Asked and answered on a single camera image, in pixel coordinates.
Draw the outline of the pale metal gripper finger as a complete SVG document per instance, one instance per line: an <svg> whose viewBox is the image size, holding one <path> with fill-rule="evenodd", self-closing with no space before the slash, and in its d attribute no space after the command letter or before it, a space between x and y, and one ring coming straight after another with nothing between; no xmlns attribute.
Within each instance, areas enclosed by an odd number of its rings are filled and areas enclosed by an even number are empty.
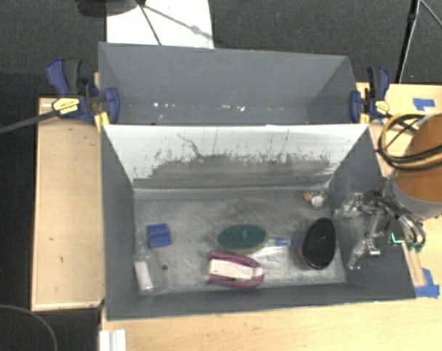
<svg viewBox="0 0 442 351"><path fill-rule="evenodd" d="M359 270L359 260L363 257L380 257L381 250L377 247L376 241L380 235L367 233L364 238L357 242L351 250L348 268L351 271Z"/></svg>
<svg viewBox="0 0 442 351"><path fill-rule="evenodd" d="M353 197L344 202L340 207L334 210L333 217L335 219L356 218L364 213L364 195L362 193L354 193Z"/></svg>

